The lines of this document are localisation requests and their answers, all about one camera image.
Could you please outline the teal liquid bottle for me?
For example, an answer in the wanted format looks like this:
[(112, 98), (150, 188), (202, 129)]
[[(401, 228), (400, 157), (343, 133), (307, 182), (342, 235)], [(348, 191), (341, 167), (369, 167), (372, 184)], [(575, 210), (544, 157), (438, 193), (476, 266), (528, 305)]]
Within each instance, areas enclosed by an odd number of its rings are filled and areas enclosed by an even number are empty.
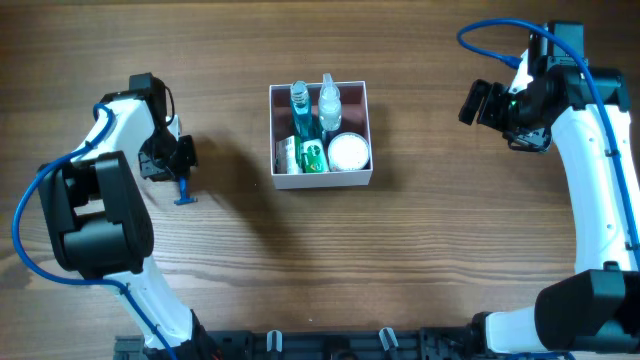
[(311, 97), (304, 81), (296, 81), (290, 86), (290, 106), (295, 135), (302, 142), (320, 139), (321, 130), (318, 120), (312, 114)]

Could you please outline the blue disposable razor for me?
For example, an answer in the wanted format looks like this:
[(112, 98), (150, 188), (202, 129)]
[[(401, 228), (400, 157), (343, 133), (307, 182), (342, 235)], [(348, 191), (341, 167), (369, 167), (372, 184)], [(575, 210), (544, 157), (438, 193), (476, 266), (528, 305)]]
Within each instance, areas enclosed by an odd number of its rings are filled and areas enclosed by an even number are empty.
[(176, 206), (182, 206), (192, 204), (197, 201), (196, 197), (190, 195), (189, 181), (186, 177), (180, 177), (178, 179), (179, 198), (174, 201)]

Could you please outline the cotton buds round container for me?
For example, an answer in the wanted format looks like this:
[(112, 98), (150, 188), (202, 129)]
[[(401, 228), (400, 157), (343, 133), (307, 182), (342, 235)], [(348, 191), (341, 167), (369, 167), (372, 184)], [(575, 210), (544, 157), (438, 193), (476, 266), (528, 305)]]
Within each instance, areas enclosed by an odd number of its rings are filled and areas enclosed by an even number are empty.
[(333, 172), (362, 170), (369, 160), (369, 144), (357, 133), (341, 133), (329, 144), (328, 161)]

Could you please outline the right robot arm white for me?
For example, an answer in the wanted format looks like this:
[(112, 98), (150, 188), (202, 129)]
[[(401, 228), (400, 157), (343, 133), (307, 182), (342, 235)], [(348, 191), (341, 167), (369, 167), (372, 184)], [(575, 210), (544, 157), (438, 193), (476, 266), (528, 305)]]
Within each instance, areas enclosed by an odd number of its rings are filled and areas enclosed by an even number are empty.
[(556, 145), (576, 231), (574, 275), (529, 307), (475, 315), (466, 353), (638, 353), (639, 185), (622, 73), (562, 64), (522, 70), (509, 86), (478, 79), (459, 119), (498, 130), (519, 150)]

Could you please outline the green white small carton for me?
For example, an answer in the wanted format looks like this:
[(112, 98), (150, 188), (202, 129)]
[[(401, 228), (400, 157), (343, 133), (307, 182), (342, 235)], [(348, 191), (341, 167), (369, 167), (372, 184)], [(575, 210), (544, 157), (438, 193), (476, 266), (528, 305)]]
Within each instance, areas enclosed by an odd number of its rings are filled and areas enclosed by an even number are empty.
[(327, 173), (329, 165), (320, 139), (305, 141), (302, 144), (302, 161), (305, 173)]

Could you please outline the clear purple soap bottle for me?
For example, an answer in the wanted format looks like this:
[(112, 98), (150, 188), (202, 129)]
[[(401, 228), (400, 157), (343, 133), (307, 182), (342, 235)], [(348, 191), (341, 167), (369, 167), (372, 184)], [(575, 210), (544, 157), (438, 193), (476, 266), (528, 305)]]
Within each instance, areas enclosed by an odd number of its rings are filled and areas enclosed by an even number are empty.
[(324, 131), (334, 132), (341, 126), (342, 103), (340, 91), (330, 73), (323, 74), (318, 100), (318, 116)]

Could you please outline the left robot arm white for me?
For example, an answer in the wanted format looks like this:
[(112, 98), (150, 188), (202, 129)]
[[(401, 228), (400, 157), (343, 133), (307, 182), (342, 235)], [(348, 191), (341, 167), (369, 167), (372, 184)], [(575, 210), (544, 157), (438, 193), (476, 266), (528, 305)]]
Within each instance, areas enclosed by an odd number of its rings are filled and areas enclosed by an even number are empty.
[(78, 273), (75, 285), (101, 286), (118, 298), (141, 329), (147, 358), (219, 358), (152, 256), (153, 225), (131, 170), (139, 165), (145, 179), (178, 183), (178, 204), (191, 202), (195, 147), (180, 133), (170, 91), (107, 94), (93, 115), (84, 143), (43, 166), (29, 188), (40, 197), (56, 261)]

